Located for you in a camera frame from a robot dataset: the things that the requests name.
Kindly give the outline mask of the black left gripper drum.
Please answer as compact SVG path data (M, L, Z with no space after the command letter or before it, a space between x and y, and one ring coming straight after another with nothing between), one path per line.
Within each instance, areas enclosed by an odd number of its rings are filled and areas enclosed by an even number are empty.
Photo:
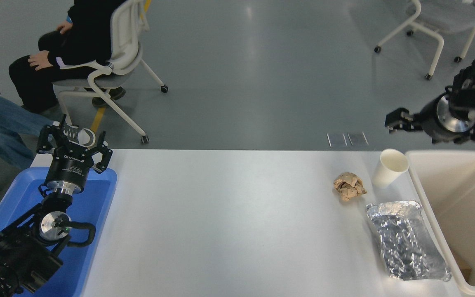
M94 160L83 146L70 144L59 146L53 151L45 184L49 188L55 188L57 184L73 184L76 188L84 188L90 168Z

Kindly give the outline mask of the person's left hand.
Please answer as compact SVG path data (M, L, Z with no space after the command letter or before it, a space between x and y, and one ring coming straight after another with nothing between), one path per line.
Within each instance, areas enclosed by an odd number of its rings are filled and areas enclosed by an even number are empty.
M29 66L38 71L41 69L51 68L53 64L49 61L49 51L43 50L39 53L32 54L28 57Z

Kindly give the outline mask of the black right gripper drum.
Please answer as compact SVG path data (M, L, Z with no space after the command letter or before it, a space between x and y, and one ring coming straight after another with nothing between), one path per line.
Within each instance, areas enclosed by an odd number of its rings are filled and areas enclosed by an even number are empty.
M437 116L437 104L445 94L439 95L437 98L427 103L420 112L414 114L414 121L428 134L432 144L448 143L449 132L442 126Z

